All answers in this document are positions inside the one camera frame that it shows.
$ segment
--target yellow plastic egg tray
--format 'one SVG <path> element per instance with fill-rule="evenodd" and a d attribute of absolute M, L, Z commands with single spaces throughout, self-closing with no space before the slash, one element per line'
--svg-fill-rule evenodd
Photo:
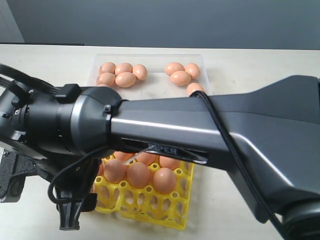
<path fill-rule="evenodd" d="M 113 156 L 102 159 L 107 163 Z M 148 168 L 151 175 L 160 169 L 159 158 Z M 173 192 L 161 194 L 155 191 L 152 177 L 145 188 L 134 188 L 128 178 L 117 184 L 108 182 L 103 176 L 94 181 L 94 192 L 97 193 L 95 210 L 102 214 L 121 213 L 122 217 L 142 222 L 184 230 L 190 201 L 194 164 L 180 162 L 174 171 L 176 186 Z"/>

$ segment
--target white table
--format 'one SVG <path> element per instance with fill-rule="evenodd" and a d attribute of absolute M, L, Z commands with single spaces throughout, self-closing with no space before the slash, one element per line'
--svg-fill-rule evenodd
<path fill-rule="evenodd" d="M 320 77 L 320 51 L 0 45 L 0 63 L 56 86 L 84 86 L 96 54 L 202 54 L 214 94 L 249 92 L 290 75 Z M 281 239 L 270 223 L 254 219 L 225 172 L 198 165 L 184 231 L 94 212 L 81 214 L 80 231 L 59 231 L 59 215 L 47 187 L 40 177 L 27 178 L 18 203 L 0 204 L 1 239 Z"/>

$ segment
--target robotic arm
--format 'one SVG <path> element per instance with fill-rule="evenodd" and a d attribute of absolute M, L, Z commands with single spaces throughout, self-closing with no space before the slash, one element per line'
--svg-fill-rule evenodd
<path fill-rule="evenodd" d="M 0 96 L 0 142 L 7 150 L 0 202 L 19 200 L 25 177 L 40 175 L 54 182 L 60 229 L 79 229 L 80 212 L 95 208 L 89 191 L 99 158 L 148 148 L 227 171 L 255 218 L 269 219 L 199 97 L 125 101 L 107 87 L 57 88 L 5 65 L 0 74 L 15 80 L 0 78 L 7 88 Z M 254 92 L 209 99 L 290 236 L 319 239 L 318 79 L 295 75 Z M 68 174 L 61 174 L 65 169 Z"/>

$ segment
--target egg tray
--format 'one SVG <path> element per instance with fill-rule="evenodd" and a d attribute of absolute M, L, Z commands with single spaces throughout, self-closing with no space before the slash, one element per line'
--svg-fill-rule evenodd
<path fill-rule="evenodd" d="M 107 163 L 113 158 L 109 156 L 102 161 Z M 103 176 L 97 176 L 93 184 L 94 192 L 97 193 L 95 210 L 102 214 L 119 212 L 124 218 L 184 230 L 194 164 L 180 162 L 179 168 L 173 171 L 176 176 L 175 189 L 169 194 L 158 193 L 153 186 L 153 175 L 161 168 L 159 158 L 148 168 L 152 177 L 149 184 L 141 189 L 132 187 L 127 176 L 117 184 L 108 182 Z"/>

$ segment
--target table surface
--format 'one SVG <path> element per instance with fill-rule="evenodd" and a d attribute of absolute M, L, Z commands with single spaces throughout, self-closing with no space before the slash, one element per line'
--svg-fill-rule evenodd
<path fill-rule="evenodd" d="M 84 86 L 96 54 L 201 54 L 214 95 L 250 92 L 290 75 L 320 77 L 320 51 L 0 45 L 1 63 L 55 86 Z M 184 231 L 96 212 L 81 214 L 79 231 L 59 231 L 59 214 L 47 187 L 40 177 L 29 177 L 18 203 L 0 204 L 1 239 L 281 239 L 269 222 L 254 219 L 224 171 L 199 165 Z"/>

